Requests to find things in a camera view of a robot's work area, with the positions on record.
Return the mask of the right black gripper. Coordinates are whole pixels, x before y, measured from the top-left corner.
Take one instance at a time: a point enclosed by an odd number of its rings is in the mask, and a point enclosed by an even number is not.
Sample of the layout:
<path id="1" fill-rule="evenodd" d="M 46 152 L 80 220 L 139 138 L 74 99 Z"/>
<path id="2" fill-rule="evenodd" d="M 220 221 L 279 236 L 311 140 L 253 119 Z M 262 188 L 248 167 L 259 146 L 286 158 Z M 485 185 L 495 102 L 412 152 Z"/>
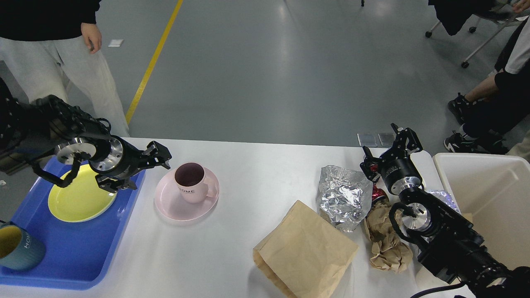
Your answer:
<path id="1" fill-rule="evenodd" d="M 395 132 L 395 140 L 390 149 L 385 155 L 375 158 L 369 147 L 362 147 L 365 158 L 360 168 L 369 181 L 377 183 L 382 177 L 387 190 L 393 195 L 399 195 L 405 189 L 423 186 L 422 176 L 410 155 L 423 151 L 424 148 L 414 130 L 398 127 L 395 123 L 390 126 Z"/>

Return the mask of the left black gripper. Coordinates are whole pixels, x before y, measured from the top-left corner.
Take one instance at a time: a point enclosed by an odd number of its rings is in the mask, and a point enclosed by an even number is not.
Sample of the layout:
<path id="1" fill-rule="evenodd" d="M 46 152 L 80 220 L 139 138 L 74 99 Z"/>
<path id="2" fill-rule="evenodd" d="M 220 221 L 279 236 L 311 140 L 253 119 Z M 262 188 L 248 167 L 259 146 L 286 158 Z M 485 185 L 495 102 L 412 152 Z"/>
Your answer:
<path id="1" fill-rule="evenodd" d="M 167 147 L 157 141 L 147 144 L 144 151 L 133 147 L 124 139 L 114 136 L 95 140 L 95 156 L 89 166 L 96 173 L 100 189 L 115 194 L 121 189 L 137 190 L 131 177 L 144 169 L 162 166 L 169 170 L 172 155 Z"/>

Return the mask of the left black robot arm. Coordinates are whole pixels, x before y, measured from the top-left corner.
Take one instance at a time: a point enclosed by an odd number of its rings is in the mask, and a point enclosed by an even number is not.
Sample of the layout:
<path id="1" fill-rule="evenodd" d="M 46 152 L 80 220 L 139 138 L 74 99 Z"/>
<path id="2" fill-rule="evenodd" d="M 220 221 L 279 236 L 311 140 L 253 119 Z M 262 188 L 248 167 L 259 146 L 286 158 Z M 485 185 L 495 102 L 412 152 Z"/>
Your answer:
<path id="1" fill-rule="evenodd" d="M 139 150 L 111 133 L 111 123 L 50 95 L 24 104 L 1 82 L 1 171 L 11 175 L 30 166 L 44 180 L 65 188 L 83 161 L 98 187 L 110 193 L 137 189 L 131 177 L 144 169 L 169 169 L 170 151 L 151 141 Z"/>

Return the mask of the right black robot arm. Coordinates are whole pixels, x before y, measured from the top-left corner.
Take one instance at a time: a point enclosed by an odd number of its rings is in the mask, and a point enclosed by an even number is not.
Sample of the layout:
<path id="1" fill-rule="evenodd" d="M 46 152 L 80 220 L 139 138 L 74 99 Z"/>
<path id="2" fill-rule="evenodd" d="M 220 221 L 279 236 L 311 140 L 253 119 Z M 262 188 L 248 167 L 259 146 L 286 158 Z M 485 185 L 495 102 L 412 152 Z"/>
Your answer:
<path id="1" fill-rule="evenodd" d="M 508 269 L 496 261 L 483 245 L 473 224 L 439 198 L 423 189 L 422 176 L 410 154 L 422 151 L 415 131 L 391 124 L 395 140 L 375 158 L 363 147 L 360 164 L 370 181 L 384 181 L 391 194 L 399 197 L 390 208 L 390 223 L 397 235 L 420 250 L 418 262 L 446 286 L 416 293 L 422 296 L 463 286 L 477 298 L 524 298 L 529 296 L 529 268 Z"/>

